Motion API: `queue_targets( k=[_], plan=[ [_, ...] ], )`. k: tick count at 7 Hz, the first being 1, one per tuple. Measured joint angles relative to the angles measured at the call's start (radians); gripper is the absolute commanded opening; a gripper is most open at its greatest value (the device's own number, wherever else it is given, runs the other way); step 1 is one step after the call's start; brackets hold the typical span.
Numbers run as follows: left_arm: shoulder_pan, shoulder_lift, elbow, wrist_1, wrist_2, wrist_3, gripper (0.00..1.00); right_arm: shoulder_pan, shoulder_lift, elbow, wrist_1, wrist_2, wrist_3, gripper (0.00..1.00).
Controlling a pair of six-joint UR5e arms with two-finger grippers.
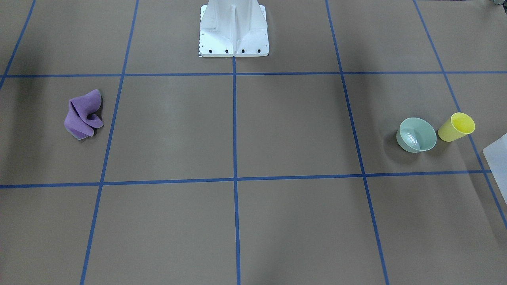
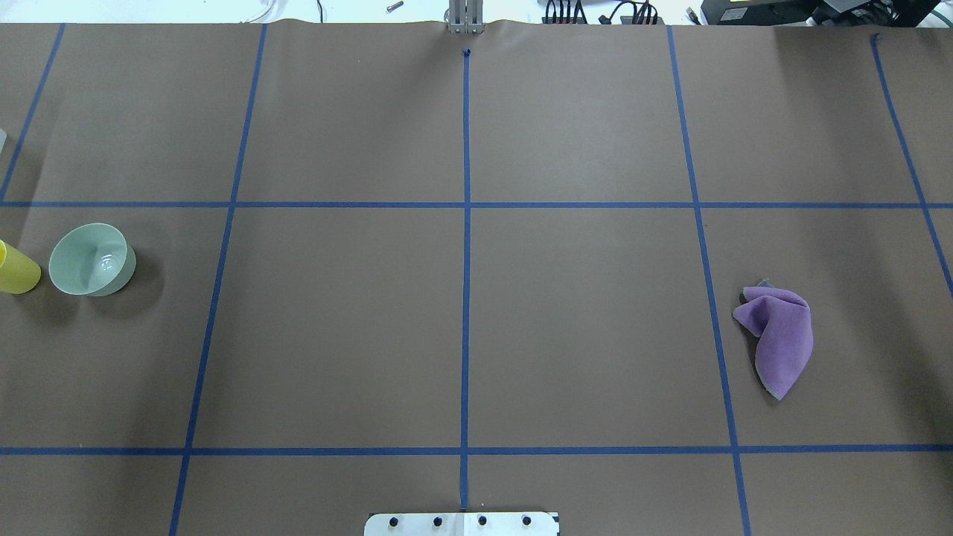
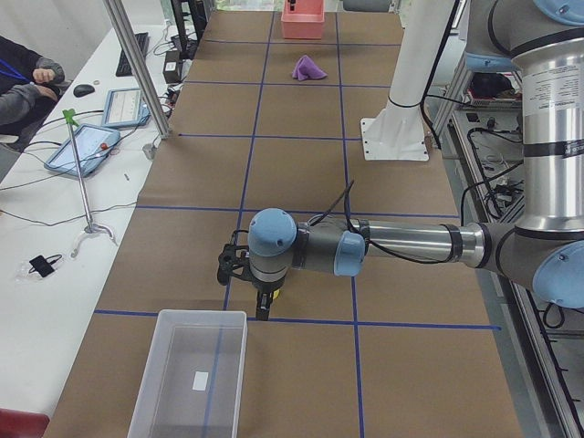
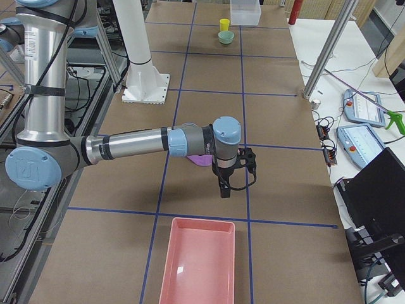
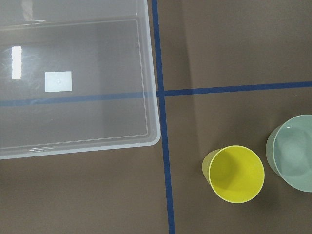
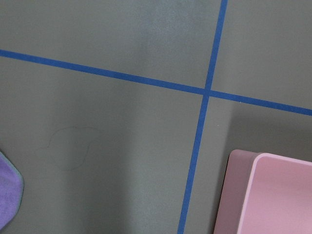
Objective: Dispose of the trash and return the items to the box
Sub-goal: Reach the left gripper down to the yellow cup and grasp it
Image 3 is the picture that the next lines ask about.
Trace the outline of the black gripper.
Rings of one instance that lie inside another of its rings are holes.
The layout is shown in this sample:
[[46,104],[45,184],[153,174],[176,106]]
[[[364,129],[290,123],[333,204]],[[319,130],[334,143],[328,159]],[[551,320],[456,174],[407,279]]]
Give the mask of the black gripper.
[[281,287],[262,284],[257,289],[255,317],[258,320],[269,320],[271,300],[278,299]]

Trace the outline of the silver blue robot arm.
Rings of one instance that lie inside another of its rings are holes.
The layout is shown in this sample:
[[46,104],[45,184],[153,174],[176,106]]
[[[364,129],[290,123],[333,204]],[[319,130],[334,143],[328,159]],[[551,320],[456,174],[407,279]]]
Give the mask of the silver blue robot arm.
[[290,268],[356,276],[366,256],[461,262],[504,276],[564,308],[583,305],[583,4],[474,1],[467,65],[510,61],[522,75],[524,212],[514,224],[296,223],[271,208],[249,226],[257,318]]

